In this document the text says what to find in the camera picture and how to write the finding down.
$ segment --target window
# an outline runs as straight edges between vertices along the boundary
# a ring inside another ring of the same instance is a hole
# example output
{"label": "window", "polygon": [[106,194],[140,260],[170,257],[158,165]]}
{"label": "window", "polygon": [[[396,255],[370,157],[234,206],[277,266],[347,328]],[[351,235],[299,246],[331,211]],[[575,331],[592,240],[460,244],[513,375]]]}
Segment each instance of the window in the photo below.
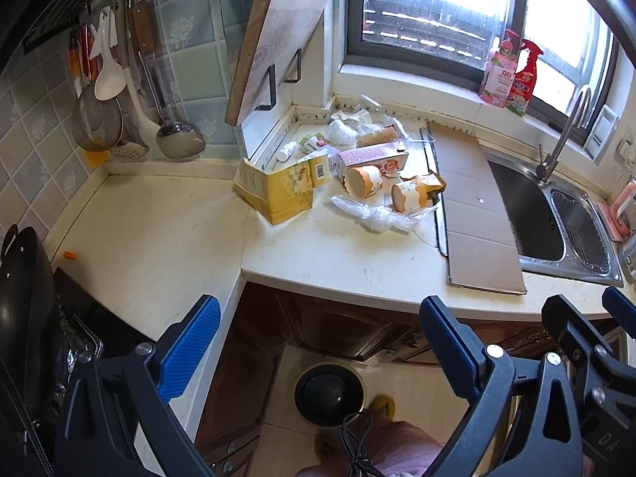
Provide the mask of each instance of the window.
{"label": "window", "polygon": [[[528,113],[561,130],[578,90],[592,89],[583,143],[607,97],[618,45],[586,0],[349,0],[346,62],[477,90],[505,28],[545,52]],[[525,66],[527,51],[520,55]]]}

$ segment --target pink box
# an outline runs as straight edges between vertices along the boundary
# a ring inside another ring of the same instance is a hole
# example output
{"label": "pink box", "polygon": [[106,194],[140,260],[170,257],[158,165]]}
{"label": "pink box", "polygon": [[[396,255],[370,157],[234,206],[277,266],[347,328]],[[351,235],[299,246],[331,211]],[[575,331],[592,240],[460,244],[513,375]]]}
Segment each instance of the pink box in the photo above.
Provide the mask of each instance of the pink box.
{"label": "pink box", "polygon": [[354,167],[378,167],[382,175],[399,172],[406,165],[408,152],[402,142],[369,145],[336,154],[336,173],[344,183],[345,172]]}

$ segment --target small white bottle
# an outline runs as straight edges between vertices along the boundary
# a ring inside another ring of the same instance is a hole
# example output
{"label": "small white bottle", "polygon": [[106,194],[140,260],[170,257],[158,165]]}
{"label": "small white bottle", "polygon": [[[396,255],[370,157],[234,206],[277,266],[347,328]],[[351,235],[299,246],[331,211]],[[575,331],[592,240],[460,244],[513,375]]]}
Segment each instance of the small white bottle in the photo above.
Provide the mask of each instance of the small white bottle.
{"label": "small white bottle", "polygon": [[289,142],[283,145],[280,150],[276,153],[276,159],[281,163],[284,163],[288,159],[290,159],[291,155],[294,154],[296,150],[297,143]]}

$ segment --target faucet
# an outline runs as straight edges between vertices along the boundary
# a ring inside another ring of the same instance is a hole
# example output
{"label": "faucet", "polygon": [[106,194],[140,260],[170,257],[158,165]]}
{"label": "faucet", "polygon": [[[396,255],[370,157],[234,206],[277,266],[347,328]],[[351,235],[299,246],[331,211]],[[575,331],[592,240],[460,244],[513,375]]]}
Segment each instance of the faucet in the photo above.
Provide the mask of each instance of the faucet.
{"label": "faucet", "polygon": [[565,142],[567,141],[567,138],[570,137],[572,130],[583,125],[583,120],[585,119],[585,116],[588,112],[588,107],[591,103],[591,100],[592,91],[589,88],[589,85],[584,84],[583,87],[579,90],[579,94],[576,97],[576,103],[574,104],[572,113],[565,123],[563,132],[561,133],[561,136],[558,139],[554,150],[551,154],[548,154],[546,156],[546,159],[544,159],[540,164],[537,165],[536,173],[541,182],[547,183],[548,179],[557,167],[559,154],[561,154],[563,147],[565,147]]}

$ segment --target pan handle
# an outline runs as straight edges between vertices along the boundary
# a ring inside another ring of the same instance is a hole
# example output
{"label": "pan handle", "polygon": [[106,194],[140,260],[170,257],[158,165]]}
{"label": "pan handle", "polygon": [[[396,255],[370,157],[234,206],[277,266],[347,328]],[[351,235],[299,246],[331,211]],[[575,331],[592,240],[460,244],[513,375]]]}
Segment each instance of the pan handle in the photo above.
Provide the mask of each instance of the pan handle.
{"label": "pan handle", "polygon": [[0,250],[0,263],[4,261],[4,255],[9,249],[11,242],[15,237],[18,236],[18,225],[14,224],[9,228],[9,231],[6,232],[4,236],[4,240],[2,240],[2,250]]}

